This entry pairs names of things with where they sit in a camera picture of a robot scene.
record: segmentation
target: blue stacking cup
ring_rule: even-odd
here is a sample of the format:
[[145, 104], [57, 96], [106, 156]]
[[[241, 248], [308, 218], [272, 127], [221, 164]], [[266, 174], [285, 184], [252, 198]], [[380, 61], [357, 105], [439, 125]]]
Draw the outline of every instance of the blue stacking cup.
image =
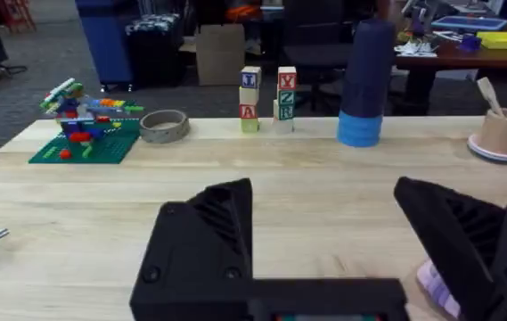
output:
[[350, 116], [341, 111], [337, 138], [348, 146], [372, 147], [380, 141], [382, 119], [382, 115], [363, 118]]

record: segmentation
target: utensil holder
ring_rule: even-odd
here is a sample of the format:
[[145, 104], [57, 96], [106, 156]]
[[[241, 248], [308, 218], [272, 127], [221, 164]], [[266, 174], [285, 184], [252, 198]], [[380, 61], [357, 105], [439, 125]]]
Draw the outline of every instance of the utensil holder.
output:
[[[507, 109], [503, 108], [503, 111], [506, 115]], [[490, 152], [507, 154], [507, 118], [488, 110], [478, 135], [478, 146]]]

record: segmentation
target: butcher block tabletop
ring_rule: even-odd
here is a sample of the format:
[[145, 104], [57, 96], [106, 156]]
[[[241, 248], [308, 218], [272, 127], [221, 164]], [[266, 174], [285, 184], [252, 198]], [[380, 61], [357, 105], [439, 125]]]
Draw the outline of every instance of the butcher block tabletop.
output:
[[30, 165], [60, 130], [39, 120], [0, 149], [0, 228], [11, 231], [0, 321], [132, 320], [160, 205], [241, 177], [253, 184], [255, 277], [397, 277], [412, 320], [443, 320], [415, 283], [427, 256], [393, 188], [408, 176], [507, 204], [507, 166], [467, 149], [482, 121], [385, 118], [380, 143], [356, 149], [336, 141], [337, 118], [296, 118], [280, 136], [270, 119], [257, 134], [238, 119], [191, 119], [183, 140], [139, 140], [119, 165]]

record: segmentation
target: trash can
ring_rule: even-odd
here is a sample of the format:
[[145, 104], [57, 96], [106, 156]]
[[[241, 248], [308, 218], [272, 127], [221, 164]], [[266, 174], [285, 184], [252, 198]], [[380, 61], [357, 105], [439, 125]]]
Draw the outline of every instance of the trash can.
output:
[[140, 17], [137, 0], [76, 0], [101, 91], [118, 85], [131, 91], [134, 77], [125, 26]]

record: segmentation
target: lego structure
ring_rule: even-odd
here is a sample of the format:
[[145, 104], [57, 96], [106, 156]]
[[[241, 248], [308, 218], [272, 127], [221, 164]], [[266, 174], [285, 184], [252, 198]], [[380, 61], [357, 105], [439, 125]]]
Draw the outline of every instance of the lego structure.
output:
[[62, 132], [31, 163], [120, 163], [139, 135], [138, 119], [112, 119], [101, 114], [128, 114], [143, 107], [91, 98], [74, 78], [53, 89], [40, 106], [54, 116]]

